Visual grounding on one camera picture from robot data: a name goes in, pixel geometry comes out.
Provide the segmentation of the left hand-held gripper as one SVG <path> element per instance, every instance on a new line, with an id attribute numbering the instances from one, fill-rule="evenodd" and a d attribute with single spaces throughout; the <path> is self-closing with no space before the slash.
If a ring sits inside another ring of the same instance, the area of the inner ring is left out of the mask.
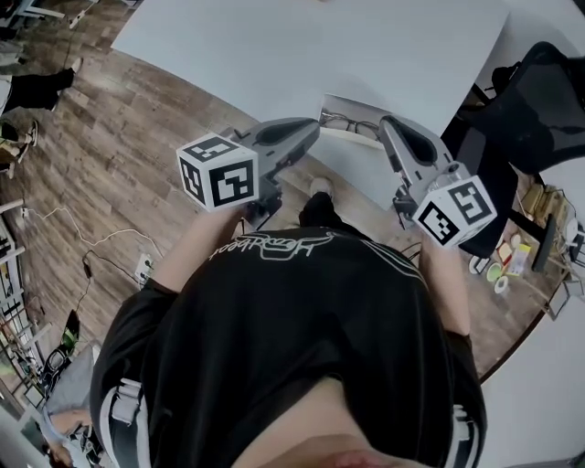
<path id="1" fill-rule="evenodd" d="M 208 133 L 176 150 L 184 191 L 207 212 L 245 207 L 244 218 L 259 229 L 282 207 L 276 176 L 301 160 L 319 135 L 312 118 Z"/>

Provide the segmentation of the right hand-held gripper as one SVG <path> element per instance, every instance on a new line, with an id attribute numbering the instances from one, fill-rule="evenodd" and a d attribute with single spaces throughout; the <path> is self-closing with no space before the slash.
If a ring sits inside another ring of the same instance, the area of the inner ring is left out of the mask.
<path id="1" fill-rule="evenodd" d="M 453 159 L 444 141 L 424 126 L 387 114 L 378 138 L 400 185 L 393 205 L 404 222 L 417 225 L 444 248 L 474 237 L 496 218 L 483 182 Z"/>

